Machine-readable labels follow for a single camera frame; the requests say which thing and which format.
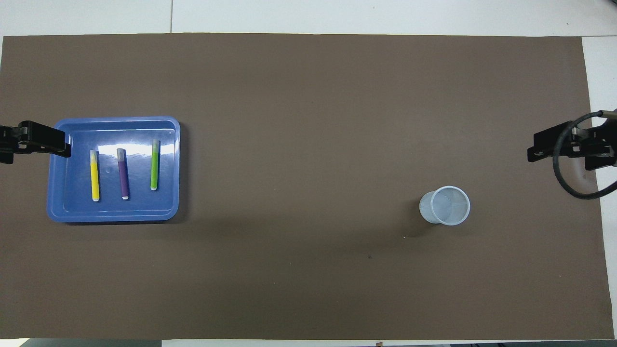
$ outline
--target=purple marker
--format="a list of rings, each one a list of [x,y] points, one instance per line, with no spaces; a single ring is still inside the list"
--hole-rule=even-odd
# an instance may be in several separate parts
[[[120,171],[120,189],[122,199],[128,200],[128,172],[126,171],[126,155],[124,149],[118,148],[118,170]]]

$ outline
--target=marker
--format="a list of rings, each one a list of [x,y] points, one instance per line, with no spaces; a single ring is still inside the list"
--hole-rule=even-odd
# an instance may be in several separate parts
[[[152,165],[150,168],[150,190],[159,188],[159,140],[152,140]]]
[[[128,200],[128,172],[126,171],[126,155],[124,149],[118,148],[118,171],[120,172],[120,190],[122,199]]]
[[[92,184],[92,201],[99,201],[99,164],[96,161],[96,151],[90,151],[90,182]]]

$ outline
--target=tray rim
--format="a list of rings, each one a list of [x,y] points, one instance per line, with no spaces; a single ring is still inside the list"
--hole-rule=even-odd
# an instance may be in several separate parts
[[[48,175],[48,187],[47,187],[47,215],[55,222],[63,223],[83,223],[83,222],[152,222],[152,221],[165,221],[171,219],[178,212],[180,205],[180,123],[179,121],[170,115],[152,115],[141,117],[101,117],[101,118],[65,118],[58,121],[54,128],[62,130],[61,127],[70,124],[77,123],[114,123],[114,122],[152,122],[152,121],[169,121],[173,124],[175,132],[175,155],[173,174],[177,177],[173,182],[173,205],[172,209],[165,214],[160,215],[101,215],[101,216],[70,216],[70,215],[57,215],[53,211],[53,196],[54,196],[54,182],[56,179],[56,171],[53,170],[58,161],[64,158],[58,156],[51,156],[49,160],[49,175]]]

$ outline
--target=yellow marker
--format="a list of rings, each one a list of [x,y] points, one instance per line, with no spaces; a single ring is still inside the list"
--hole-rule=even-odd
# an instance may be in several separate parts
[[[99,164],[96,151],[90,151],[90,180],[92,181],[92,201],[99,201]]]

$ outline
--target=black cable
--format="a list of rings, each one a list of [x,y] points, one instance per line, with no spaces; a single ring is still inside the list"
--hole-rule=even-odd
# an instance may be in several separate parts
[[[572,129],[574,129],[577,125],[579,125],[583,121],[593,118],[593,117],[601,117],[602,114],[603,114],[602,111],[591,112],[571,122],[561,132],[561,134],[559,134],[559,137],[557,138],[557,142],[555,143],[555,147],[553,148],[553,171],[555,172],[555,177],[557,178],[557,181],[559,182],[559,184],[561,184],[563,189],[565,189],[570,195],[576,198],[579,198],[579,199],[584,199],[584,200],[597,199],[597,198],[601,198],[602,196],[605,196],[606,194],[610,194],[614,192],[615,190],[617,190],[617,181],[615,181],[610,186],[600,191],[596,191],[595,193],[580,193],[574,190],[574,188],[570,187],[566,183],[566,180],[563,179],[563,176],[561,175],[561,170],[559,169],[559,154],[561,153],[561,147],[563,146],[563,142],[565,141],[566,137],[572,133]]]

